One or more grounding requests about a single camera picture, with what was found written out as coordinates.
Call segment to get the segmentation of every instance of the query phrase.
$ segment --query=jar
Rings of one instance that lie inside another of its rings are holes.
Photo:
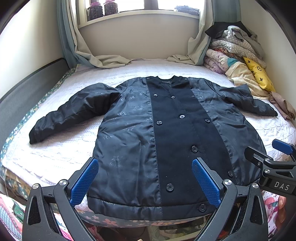
[[[105,16],[118,13],[118,5],[115,0],[106,0],[104,4]]]
[[[91,6],[89,9],[89,20],[103,17],[103,7],[97,0],[91,0]]]

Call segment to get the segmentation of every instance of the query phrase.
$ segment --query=teal fabric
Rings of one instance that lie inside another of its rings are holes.
[[[239,0],[212,0],[214,22],[238,22],[241,20]],[[203,65],[205,53],[210,45],[211,37],[203,50],[197,65]]]
[[[231,65],[233,65],[235,62],[237,62],[238,60],[235,59],[235,58],[228,58],[227,59],[227,64],[228,64],[228,67],[230,67]]]
[[[66,1],[64,0],[57,0],[57,20],[64,58],[66,59],[68,66],[73,68],[81,63],[88,67],[93,67],[86,58],[75,53],[75,45],[70,31]]]

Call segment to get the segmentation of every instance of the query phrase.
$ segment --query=human hand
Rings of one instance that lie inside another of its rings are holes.
[[[285,204],[286,204],[286,198],[283,196],[279,196],[279,210],[276,216],[276,227],[277,229],[280,229],[283,222],[286,219],[286,210],[285,210]]]

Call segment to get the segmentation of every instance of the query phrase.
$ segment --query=black jacket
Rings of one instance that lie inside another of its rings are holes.
[[[128,220],[198,217],[215,207],[209,205],[192,173],[196,157],[202,157],[222,179],[238,185],[259,177],[259,169],[245,159],[244,149],[266,151],[238,108],[277,116],[270,105],[253,99],[247,85],[225,88],[205,79],[177,76],[134,78],[116,88],[97,83],[38,120],[30,131],[30,143],[105,115],[93,152],[99,172],[88,191],[89,207]],[[201,204],[207,207],[203,213]]]

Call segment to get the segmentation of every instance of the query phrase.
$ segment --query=white bedspread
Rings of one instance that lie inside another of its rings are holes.
[[[68,179],[92,156],[103,116],[55,134],[42,143],[30,145],[29,132],[38,119],[50,111],[57,110],[79,90],[98,82],[116,87],[135,77],[159,76],[162,79],[169,79],[174,75],[205,78],[221,86],[234,87],[225,75],[211,72],[203,66],[179,64],[160,59],[133,61],[127,66],[115,69],[88,69],[76,72],[65,80],[22,127],[8,147],[3,165],[29,185],[34,183],[42,186],[55,185],[61,179]],[[285,121],[279,113],[277,117],[242,113],[259,133],[267,154],[277,161],[285,160],[288,156],[273,149],[271,142],[277,138],[295,144],[296,129],[292,123]],[[90,211],[86,198],[79,208]]]

